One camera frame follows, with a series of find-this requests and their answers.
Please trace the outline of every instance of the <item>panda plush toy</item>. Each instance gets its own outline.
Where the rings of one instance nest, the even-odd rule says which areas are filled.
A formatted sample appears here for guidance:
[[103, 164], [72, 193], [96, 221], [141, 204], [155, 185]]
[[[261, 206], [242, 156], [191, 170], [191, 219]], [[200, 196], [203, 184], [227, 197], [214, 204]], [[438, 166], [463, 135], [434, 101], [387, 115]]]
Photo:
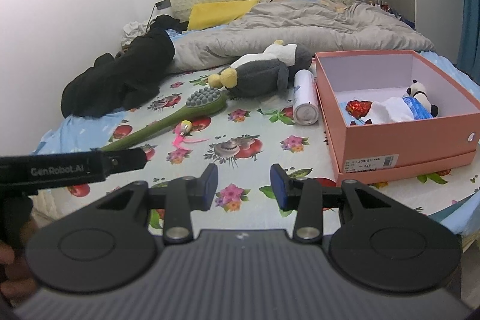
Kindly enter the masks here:
[[409, 97], [415, 98], [420, 102], [420, 104], [431, 114], [432, 117], [438, 116], [438, 107], [432, 105], [428, 98], [427, 93], [425, 92], [425, 86], [413, 80], [413, 84], [406, 90], [406, 93]]

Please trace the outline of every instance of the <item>human hand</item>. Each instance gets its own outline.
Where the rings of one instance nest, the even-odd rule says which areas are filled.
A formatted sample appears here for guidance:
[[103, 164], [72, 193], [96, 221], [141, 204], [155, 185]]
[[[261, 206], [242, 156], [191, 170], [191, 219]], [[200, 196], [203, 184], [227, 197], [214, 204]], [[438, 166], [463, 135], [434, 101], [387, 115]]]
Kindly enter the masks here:
[[[25, 245], [38, 230], [30, 218], [20, 230], [20, 240]], [[0, 281], [0, 291], [15, 306], [27, 300], [37, 291], [37, 284], [28, 268], [23, 251], [14, 251], [6, 243], [0, 242], [0, 264], [5, 265], [6, 280]]]

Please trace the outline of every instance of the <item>box label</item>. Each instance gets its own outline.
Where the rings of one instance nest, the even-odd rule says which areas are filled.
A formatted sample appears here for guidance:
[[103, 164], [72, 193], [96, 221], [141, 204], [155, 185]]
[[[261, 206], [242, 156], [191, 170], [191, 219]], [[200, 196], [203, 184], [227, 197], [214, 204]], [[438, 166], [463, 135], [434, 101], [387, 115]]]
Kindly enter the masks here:
[[393, 168], [397, 164], [398, 153], [395, 155], [374, 156], [373, 158], [345, 160], [343, 172], [376, 171], [384, 168]]

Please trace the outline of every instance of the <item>floral bed sheet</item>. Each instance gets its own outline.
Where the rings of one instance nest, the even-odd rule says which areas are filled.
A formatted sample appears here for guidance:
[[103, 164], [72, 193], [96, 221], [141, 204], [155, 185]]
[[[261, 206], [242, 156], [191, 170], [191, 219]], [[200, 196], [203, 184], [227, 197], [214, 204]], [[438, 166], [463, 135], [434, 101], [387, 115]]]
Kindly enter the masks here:
[[[190, 94], [207, 85], [208, 75], [214, 72], [217, 69], [171, 76], [154, 100], [128, 112], [113, 130], [110, 142], [181, 108]], [[144, 169], [112, 175], [103, 183], [53, 189], [47, 196], [54, 199], [56, 210], [52, 214], [62, 217], [135, 180], [161, 187], [180, 176], [199, 176], [207, 164], [216, 163], [219, 181], [212, 207], [207, 212], [191, 213], [196, 235], [208, 228], [284, 228], [291, 234], [296, 212], [278, 208], [270, 187], [270, 166], [279, 163], [294, 178], [308, 176], [334, 186], [328, 141], [322, 119], [311, 126], [294, 124], [292, 100], [288, 96], [267, 101], [231, 99], [224, 111], [197, 119], [190, 137], [207, 141], [176, 148], [172, 145], [172, 130], [165, 130], [141, 145], [148, 158]], [[477, 192], [479, 175], [477, 154], [467, 167], [372, 185], [430, 215]], [[333, 233], [340, 226], [337, 211], [325, 210], [323, 216], [325, 234]], [[162, 218], [163, 210], [152, 211], [152, 233], [161, 234]]]

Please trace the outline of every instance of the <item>blue packaging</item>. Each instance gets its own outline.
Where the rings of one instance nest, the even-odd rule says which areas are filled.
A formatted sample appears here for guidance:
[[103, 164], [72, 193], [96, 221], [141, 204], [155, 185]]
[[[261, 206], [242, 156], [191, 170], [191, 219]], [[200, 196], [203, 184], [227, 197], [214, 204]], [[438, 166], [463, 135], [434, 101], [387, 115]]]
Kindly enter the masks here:
[[416, 98], [413, 97], [403, 97], [403, 102], [409, 107], [412, 111], [413, 118], [415, 120], [424, 120], [427, 118], [433, 118], [432, 115], [427, 112], [427, 110], [422, 106]]

